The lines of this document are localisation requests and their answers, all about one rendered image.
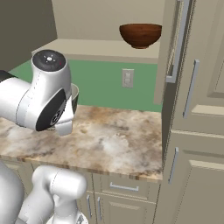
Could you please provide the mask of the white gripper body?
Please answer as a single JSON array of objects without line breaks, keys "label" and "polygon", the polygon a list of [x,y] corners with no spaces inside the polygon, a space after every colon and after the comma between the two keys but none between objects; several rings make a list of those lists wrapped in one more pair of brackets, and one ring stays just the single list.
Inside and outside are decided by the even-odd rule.
[{"label": "white gripper body", "polygon": [[60,136],[72,133],[74,112],[71,109],[65,110],[61,118],[55,123],[54,127]]}]

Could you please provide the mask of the beige base cabinet door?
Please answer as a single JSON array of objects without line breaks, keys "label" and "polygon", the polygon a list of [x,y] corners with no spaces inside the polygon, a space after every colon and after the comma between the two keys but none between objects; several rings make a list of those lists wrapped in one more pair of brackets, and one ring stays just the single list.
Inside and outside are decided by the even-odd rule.
[{"label": "beige base cabinet door", "polygon": [[86,191],[85,194],[77,200],[80,211],[86,216],[88,224],[97,224],[95,215],[95,199],[92,192]]},{"label": "beige base cabinet door", "polygon": [[[153,224],[156,204],[137,199],[96,193],[95,205],[98,224]],[[101,215],[99,220],[97,198],[101,197]]]}]

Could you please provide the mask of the dark olive open cabinet door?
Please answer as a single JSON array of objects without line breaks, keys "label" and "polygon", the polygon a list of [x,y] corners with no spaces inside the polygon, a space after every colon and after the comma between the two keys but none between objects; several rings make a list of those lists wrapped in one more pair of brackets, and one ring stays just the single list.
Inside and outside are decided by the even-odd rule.
[{"label": "dark olive open cabinet door", "polygon": [[52,0],[0,0],[0,70],[19,66],[56,38]]}]

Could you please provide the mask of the beige open cabinet door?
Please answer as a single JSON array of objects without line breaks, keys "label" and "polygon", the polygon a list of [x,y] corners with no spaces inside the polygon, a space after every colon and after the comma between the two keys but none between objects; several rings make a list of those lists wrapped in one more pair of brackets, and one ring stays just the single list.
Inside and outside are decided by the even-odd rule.
[{"label": "beige open cabinet door", "polygon": [[183,4],[178,0],[165,0],[162,35],[157,61],[157,78],[154,103],[161,104],[164,98],[166,76],[172,73],[178,42],[179,24]]}]

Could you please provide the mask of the beige tall cabinet door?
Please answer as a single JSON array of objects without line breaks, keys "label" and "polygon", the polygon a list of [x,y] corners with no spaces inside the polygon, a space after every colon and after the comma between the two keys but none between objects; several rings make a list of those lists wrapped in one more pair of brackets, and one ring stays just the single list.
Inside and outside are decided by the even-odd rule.
[{"label": "beige tall cabinet door", "polygon": [[171,132],[154,224],[224,224],[224,136]]},{"label": "beige tall cabinet door", "polygon": [[[194,60],[199,71],[184,119]],[[192,2],[171,127],[224,135],[224,0]]]}]

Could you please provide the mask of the grey bowl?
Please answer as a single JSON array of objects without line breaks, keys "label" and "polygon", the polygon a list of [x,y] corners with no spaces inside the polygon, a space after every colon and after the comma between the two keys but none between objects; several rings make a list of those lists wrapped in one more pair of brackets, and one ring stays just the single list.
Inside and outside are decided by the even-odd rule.
[{"label": "grey bowl", "polygon": [[72,107],[73,107],[73,112],[75,112],[77,109],[77,104],[78,104],[79,88],[75,84],[72,83],[71,89],[72,89]]}]

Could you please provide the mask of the beige drawer front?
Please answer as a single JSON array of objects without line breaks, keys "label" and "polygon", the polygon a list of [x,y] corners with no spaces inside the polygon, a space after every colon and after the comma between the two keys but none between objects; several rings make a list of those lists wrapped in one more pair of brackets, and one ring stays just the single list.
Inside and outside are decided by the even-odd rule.
[{"label": "beige drawer front", "polygon": [[158,197],[158,183],[93,174],[94,190],[98,193],[118,194],[125,197],[155,202]]}]

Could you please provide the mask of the brown wooden bowl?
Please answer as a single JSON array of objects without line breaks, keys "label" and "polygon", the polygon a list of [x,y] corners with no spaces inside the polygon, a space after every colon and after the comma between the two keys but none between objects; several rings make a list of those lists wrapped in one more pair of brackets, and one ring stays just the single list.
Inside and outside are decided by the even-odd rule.
[{"label": "brown wooden bowl", "polygon": [[119,27],[122,39],[131,47],[146,49],[161,37],[160,24],[122,24]]}]

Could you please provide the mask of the white wall socket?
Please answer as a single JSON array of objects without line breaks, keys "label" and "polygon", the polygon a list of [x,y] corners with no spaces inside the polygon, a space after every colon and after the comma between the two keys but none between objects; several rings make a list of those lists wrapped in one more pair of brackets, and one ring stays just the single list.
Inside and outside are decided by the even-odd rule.
[{"label": "white wall socket", "polygon": [[123,69],[122,70],[122,86],[124,88],[133,88],[134,70]]}]

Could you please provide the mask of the open beige wall cabinet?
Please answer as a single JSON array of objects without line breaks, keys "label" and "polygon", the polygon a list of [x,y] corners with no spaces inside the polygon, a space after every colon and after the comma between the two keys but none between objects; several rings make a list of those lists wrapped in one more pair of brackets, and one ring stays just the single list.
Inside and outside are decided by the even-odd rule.
[{"label": "open beige wall cabinet", "polygon": [[57,38],[42,47],[70,60],[156,64],[160,43],[134,49],[119,26],[161,25],[164,8],[165,0],[52,0]]}]

